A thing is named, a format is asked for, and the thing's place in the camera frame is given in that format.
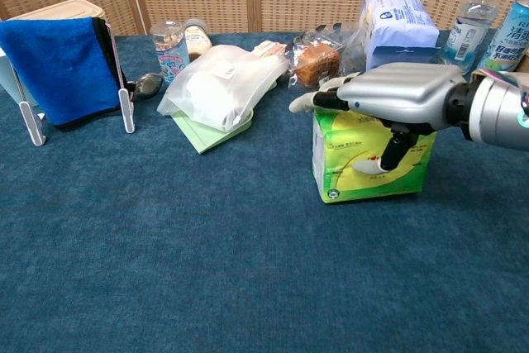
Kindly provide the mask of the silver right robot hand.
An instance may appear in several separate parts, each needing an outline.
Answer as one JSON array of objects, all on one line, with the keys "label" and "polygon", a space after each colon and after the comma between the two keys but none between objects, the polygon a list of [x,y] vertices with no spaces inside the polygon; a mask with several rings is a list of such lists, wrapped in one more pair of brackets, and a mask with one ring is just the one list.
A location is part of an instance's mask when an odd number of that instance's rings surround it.
[{"label": "silver right robot hand", "polygon": [[419,136],[456,126],[452,94],[466,80],[456,66],[396,62],[364,73],[333,78],[288,106],[292,113],[312,109],[352,111],[373,117],[391,131],[378,160],[359,160],[353,169],[368,175],[397,168]]}]

